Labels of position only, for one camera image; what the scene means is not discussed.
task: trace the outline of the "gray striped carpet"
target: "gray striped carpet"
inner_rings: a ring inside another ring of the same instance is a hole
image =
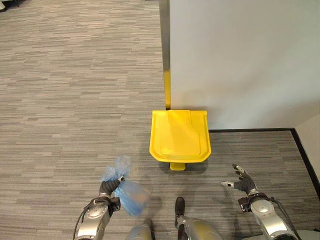
[[[174,202],[224,239],[260,233],[242,213],[231,164],[286,207],[297,229],[319,228],[319,200],[289,131],[210,134],[212,155],[173,172],[149,154],[151,113],[164,109],[159,8],[143,0],[26,0],[0,13],[0,240],[71,239],[116,156],[153,195],[141,217],[116,212],[105,240],[145,217],[174,240]]]

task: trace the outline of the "black wire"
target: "black wire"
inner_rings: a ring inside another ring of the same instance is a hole
[[[76,224],[75,224],[75,226],[74,226],[74,230],[73,230],[73,238],[72,238],[72,240],[75,240],[75,237],[76,237],[76,231],[77,231],[77,227],[78,227],[78,224],[79,224],[79,221],[80,221],[80,218],[82,217],[82,216],[84,216],[85,215],[85,212],[88,210],[88,206],[87,207],[85,207],[84,209],[83,209],[83,211],[81,212],[81,214],[80,214],[80,216],[78,217],[78,220],[76,221]]]
[[[289,215],[286,212],[285,208],[282,206],[281,202],[276,200],[273,196],[270,198],[270,200],[278,205],[279,209],[281,210],[281,212],[285,216],[286,220],[288,221],[291,229],[293,230],[293,232],[296,235],[296,237],[298,238],[298,240],[302,240],[301,237],[299,236],[299,234],[298,234],[293,222],[291,221],[291,218],[289,217]]]
[[[76,224],[75,224],[75,226],[74,226],[73,238],[72,238],[72,240],[75,240],[75,238],[76,238],[76,231],[77,231],[77,227],[78,227],[78,224],[79,224],[79,221],[80,221],[81,217],[82,217],[81,223],[83,223],[83,222],[84,222],[84,217],[85,217],[86,211],[88,210],[88,208],[90,208],[92,205],[94,205],[93,202],[94,202],[94,200],[97,200],[97,199],[99,199],[99,198],[96,197],[96,198],[92,199],[91,202],[90,202],[87,206],[85,206],[85,208],[84,208],[83,211],[81,212],[81,214],[80,214],[80,216],[78,217],[78,220],[76,221]],[[96,203],[106,203],[106,204],[108,205],[108,204],[109,204],[109,201],[100,199],[100,200],[96,201]]]

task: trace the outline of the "plastic bag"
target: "plastic bag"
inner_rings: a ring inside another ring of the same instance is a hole
[[[120,198],[121,205],[129,215],[138,216],[146,207],[151,194],[138,183],[126,180],[131,165],[131,158],[129,156],[122,155],[117,157],[115,167],[107,166],[104,175],[101,177],[101,181],[116,180],[124,176],[125,180],[116,188],[114,194]]]

